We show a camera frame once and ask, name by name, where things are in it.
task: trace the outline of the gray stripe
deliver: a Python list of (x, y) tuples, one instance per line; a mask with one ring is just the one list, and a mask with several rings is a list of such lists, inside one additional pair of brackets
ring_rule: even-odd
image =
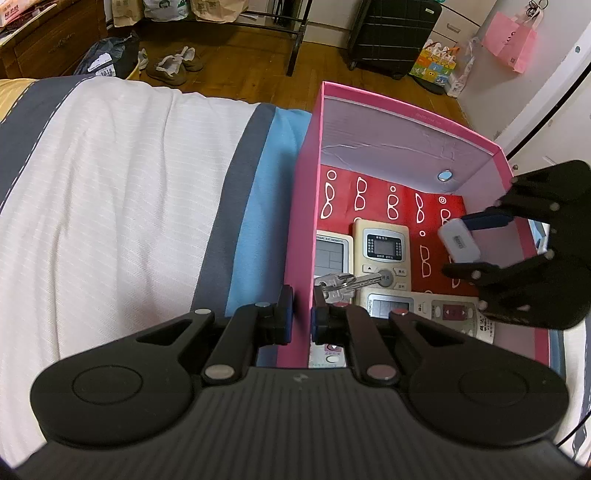
[(0, 212), (53, 114), (87, 78), (91, 77), (57, 77), (33, 82), (0, 123)]
[(208, 308), (219, 319), (225, 315), (238, 235), (274, 116), (274, 105), (258, 105), (236, 146), (223, 182), (220, 204), (191, 304), (192, 310)]

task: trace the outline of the pink box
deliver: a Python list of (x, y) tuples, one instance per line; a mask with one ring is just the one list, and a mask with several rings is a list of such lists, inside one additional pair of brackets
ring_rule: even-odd
[[(295, 292), (291, 343), (277, 366), (307, 368), (320, 165), (356, 171), (429, 193), (462, 195), (467, 213), (480, 212), (510, 187), (501, 148), (435, 113), (377, 93), (323, 82), (295, 168), (286, 284)], [(453, 172), (445, 183), (443, 170)], [(536, 254), (527, 220), (474, 233), (482, 261), (506, 267)], [(496, 324), (495, 345), (549, 363), (548, 330)]]
[(0, 27), (10, 23), (39, 0), (0, 0)]

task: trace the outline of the shoe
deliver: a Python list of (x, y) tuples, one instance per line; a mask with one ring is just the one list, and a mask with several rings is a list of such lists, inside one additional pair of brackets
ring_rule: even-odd
[(143, 70), (148, 66), (148, 54), (145, 48), (142, 48), (138, 52), (138, 65), (140, 70)]
[(193, 47), (183, 47), (181, 50), (177, 50), (175, 55), (179, 55), (183, 59), (183, 66), (188, 72), (198, 72), (203, 68), (203, 62)]
[(160, 80), (177, 87), (187, 81), (187, 72), (183, 67), (183, 59), (178, 55), (167, 55), (163, 59), (148, 63), (146, 67), (148, 77)]

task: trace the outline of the plastic bag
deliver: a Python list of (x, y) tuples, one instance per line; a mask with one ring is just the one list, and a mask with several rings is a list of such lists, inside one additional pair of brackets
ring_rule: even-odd
[(452, 72), (445, 85), (448, 96), (457, 98), (468, 80), (475, 61), (476, 48), (480, 46), (480, 38), (474, 37), (457, 45), (460, 49), (456, 57), (456, 70)]
[(126, 79), (138, 63), (139, 37), (107, 37), (96, 42), (76, 67), (74, 75), (94, 74)]
[(187, 18), (187, 0), (144, 0), (144, 15), (156, 22)]

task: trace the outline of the remote control button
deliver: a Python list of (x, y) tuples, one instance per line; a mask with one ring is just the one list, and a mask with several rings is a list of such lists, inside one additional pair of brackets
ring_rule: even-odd
[(377, 273), (378, 267), (374, 267), (373, 265), (364, 264), (361, 266), (361, 271), (363, 273)]
[(392, 274), (392, 272), (384, 268), (383, 270), (380, 270), (378, 273), (382, 275), (382, 280), (379, 281), (378, 285), (384, 288), (391, 287), (394, 283), (394, 275)]

